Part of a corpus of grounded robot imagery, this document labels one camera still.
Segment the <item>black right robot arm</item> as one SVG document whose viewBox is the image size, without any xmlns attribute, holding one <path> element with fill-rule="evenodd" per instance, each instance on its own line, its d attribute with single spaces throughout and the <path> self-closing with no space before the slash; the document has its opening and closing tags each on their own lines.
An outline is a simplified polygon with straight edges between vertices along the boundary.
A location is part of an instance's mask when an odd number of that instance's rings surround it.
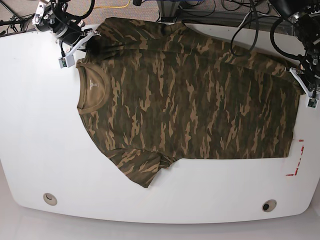
<svg viewBox="0 0 320 240">
<path fill-rule="evenodd" d="M 67 0 L 40 0 L 32 19 L 32 25 L 39 32 L 50 31 L 59 40 L 60 45 L 75 45 L 87 36 L 82 30 L 82 20 L 93 11 L 95 1 L 90 2 L 88 11 L 83 15 L 73 15 L 67 12 Z"/>
</svg>

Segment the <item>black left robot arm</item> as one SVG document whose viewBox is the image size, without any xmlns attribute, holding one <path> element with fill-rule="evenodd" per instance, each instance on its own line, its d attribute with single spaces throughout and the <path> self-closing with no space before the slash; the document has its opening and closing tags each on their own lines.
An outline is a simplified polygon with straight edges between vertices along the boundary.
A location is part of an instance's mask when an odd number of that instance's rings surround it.
<svg viewBox="0 0 320 240">
<path fill-rule="evenodd" d="M 302 87 L 309 92 L 320 91 L 320 2 L 318 0 L 269 0 L 275 15 L 258 12 L 253 0 L 249 1 L 250 17 L 245 17 L 231 38 L 230 50 L 235 57 L 244 57 L 256 46 L 260 30 L 260 20 L 274 20 L 269 26 L 269 39 L 273 49 L 289 60 L 298 63 L 293 71 Z M 255 32 L 251 46 L 244 53 L 234 48 L 236 36 L 246 26 L 254 24 Z M 302 53 L 291 53 L 276 43 L 276 33 L 283 28 L 284 33 L 295 37 L 302 45 Z"/>
</svg>

